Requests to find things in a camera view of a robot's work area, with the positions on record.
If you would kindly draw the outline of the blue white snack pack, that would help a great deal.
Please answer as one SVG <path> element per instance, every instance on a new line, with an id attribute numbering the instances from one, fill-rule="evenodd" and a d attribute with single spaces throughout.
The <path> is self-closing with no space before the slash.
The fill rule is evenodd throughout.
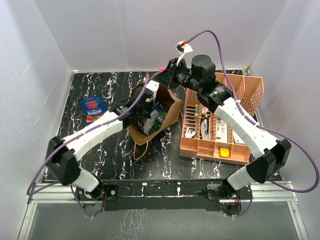
<path id="1" fill-rule="evenodd" d="M 156 105 L 155 108 L 151 111 L 150 113 L 150 117 L 149 118 L 145 118 L 143 120 L 143 125 L 142 125 L 142 131 L 146 134 L 146 135 L 150 135 L 150 130 L 152 129 L 152 127 L 155 124 L 155 121 L 157 120 L 157 118 L 160 116 L 160 114 L 162 113 L 163 109 L 161 108 L 160 105 Z"/>

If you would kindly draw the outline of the brown paper bag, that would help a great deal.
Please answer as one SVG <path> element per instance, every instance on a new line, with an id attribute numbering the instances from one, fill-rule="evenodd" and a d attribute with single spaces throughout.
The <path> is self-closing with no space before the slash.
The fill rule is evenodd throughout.
<path id="1" fill-rule="evenodd" d="M 155 77 L 158 73 L 159 72 L 152 75 L 150 79 L 153 80 L 153 77 Z M 161 131 L 167 129 L 168 127 L 179 121 L 182 100 L 176 97 L 170 89 L 159 84 L 156 99 L 153 101 L 155 102 L 155 107 L 157 105 L 160 105 L 163 111 L 167 112 L 167 116 L 160 129 L 156 132 L 150 130 L 150 135 L 145 134 L 142 130 L 143 120 L 145 118 L 141 122 L 138 122 L 138 124 L 132 124 L 128 127 L 128 133 L 134 141 L 134 148 L 136 148 L 137 146 L 145 145 L 145 150 L 141 154 L 141 156 L 136 156 L 136 153 L 138 152 L 136 149 L 133 151 L 133 159 L 135 161 L 138 161 L 146 154 L 149 143 L 154 137 L 156 137 Z"/>

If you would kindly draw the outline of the blue Burts chips bag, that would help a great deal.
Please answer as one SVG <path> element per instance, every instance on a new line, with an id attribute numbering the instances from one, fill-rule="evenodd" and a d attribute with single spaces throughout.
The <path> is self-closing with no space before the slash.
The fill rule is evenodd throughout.
<path id="1" fill-rule="evenodd" d="M 83 98 L 78 102 L 85 115 L 86 126 L 98 120 L 107 111 L 106 103 L 101 94 Z"/>

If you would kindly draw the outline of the pink plastic desk organizer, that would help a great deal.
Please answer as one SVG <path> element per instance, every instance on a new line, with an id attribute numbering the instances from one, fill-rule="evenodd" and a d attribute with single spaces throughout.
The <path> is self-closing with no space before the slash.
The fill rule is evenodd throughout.
<path id="1" fill-rule="evenodd" d="M 216 79 L 228 88 L 235 87 L 236 95 L 248 117 L 253 117 L 264 94 L 262 77 L 216 73 Z M 235 101 L 229 99 L 209 114 L 210 136 L 203 140 L 201 132 L 186 137 L 187 130 L 200 130 L 203 117 L 194 119 L 195 106 L 199 104 L 197 93 L 186 91 L 183 130 L 180 140 L 179 156 L 186 158 L 220 161 L 228 164 L 246 165 L 250 161 L 251 151 L 258 145 L 259 137 L 253 132 L 254 125 L 249 123 L 237 108 Z M 220 147 L 230 148 L 229 158 L 219 156 Z"/>

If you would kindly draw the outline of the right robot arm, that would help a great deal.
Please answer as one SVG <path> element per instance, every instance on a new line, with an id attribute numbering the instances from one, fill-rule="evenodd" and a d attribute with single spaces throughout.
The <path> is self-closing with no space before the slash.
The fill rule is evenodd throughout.
<path id="1" fill-rule="evenodd" d="M 207 194 L 233 199 L 242 188 L 253 183 L 265 183 L 286 164 L 292 147 L 290 142 L 278 140 L 259 128 L 258 123 L 238 105 L 236 94 L 216 80 L 216 66 L 209 56 L 196 55 L 191 60 L 191 68 L 187 68 L 183 59 L 171 59 L 154 80 L 168 89 L 183 86 L 195 91 L 199 102 L 227 123 L 255 158 L 215 189 L 206 189 Z"/>

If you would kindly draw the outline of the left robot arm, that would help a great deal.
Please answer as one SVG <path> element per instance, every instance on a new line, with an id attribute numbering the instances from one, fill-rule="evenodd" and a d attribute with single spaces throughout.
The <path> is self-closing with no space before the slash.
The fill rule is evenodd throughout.
<path id="1" fill-rule="evenodd" d="M 84 190 L 91 199 L 100 199 L 104 191 L 103 183 L 81 167 L 79 161 L 100 142 L 149 117 L 159 86 L 151 80 L 145 86 L 138 87 L 127 103 L 115 104 L 85 128 L 62 139 L 53 137 L 46 154 L 49 171 L 62 185 L 73 185 Z"/>

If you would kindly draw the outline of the green snack packet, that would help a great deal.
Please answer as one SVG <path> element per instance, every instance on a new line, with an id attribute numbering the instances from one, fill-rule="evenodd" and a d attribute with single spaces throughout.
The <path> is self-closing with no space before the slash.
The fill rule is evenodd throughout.
<path id="1" fill-rule="evenodd" d="M 152 129 L 151 129 L 153 132 L 157 132 L 157 131 L 161 128 L 164 120 L 165 120 L 166 117 L 167 117 L 167 114 L 168 114 L 168 113 L 167 113 L 166 111 L 162 111 L 162 112 L 160 113 L 160 115 L 159 115 L 159 116 L 157 117 L 157 119 L 155 120 L 154 125 L 153 125 L 153 127 L 152 127 Z"/>

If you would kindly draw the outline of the yellow sticky note pad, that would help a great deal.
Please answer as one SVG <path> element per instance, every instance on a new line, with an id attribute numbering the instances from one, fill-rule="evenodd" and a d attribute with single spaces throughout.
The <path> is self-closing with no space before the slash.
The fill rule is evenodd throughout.
<path id="1" fill-rule="evenodd" d="M 219 156 L 221 158 L 229 158 L 230 157 L 230 148 L 226 146 L 219 147 Z"/>

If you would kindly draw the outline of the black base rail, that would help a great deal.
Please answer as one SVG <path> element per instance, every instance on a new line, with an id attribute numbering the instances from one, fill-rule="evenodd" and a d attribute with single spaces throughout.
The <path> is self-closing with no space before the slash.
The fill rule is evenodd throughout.
<path id="1" fill-rule="evenodd" d="M 251 197 L 248 189 L 230 190 L 220 179 L 108 180 L 103 192 L 105 211 L 219 211 L 222 203 L 239 204 Z"/>

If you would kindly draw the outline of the aluminium frame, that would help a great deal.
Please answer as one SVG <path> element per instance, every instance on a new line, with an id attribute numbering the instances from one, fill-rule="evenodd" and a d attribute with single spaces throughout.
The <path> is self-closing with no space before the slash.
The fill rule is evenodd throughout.
<path id="1" fill-rule="evenodd" d="M 279 186 L 266 183 L 255 183 L 248 189 L 250 199 L 242 201 L 246 202 L 286 202 L 300 240 L 307 239 L 308 235 L 303 224 L 300 211 L 297 205 L 296 194 L 292 191 L 286 191 Z M 22 222 L 22 226 L 18 235 L 18 239 L 28 239 L 32 227 L 33 220 L 38 204 L 66 204 L 80 202 L 81 207 L 88 207 L 90 205 L 97 207 L 100 212 L 104 211 L 104 200 L 106 195 L 103 192 L 102 197 L 94 200 L 88 197 L 82 189 L 73 186 L 63 186 L 59 183 L 36 183 L 31 188 L 31 196 L 28 198 L 28 206 Z M 239 205 L 240 203 L 222 203 L 220 210 L 224 204 Z"/>

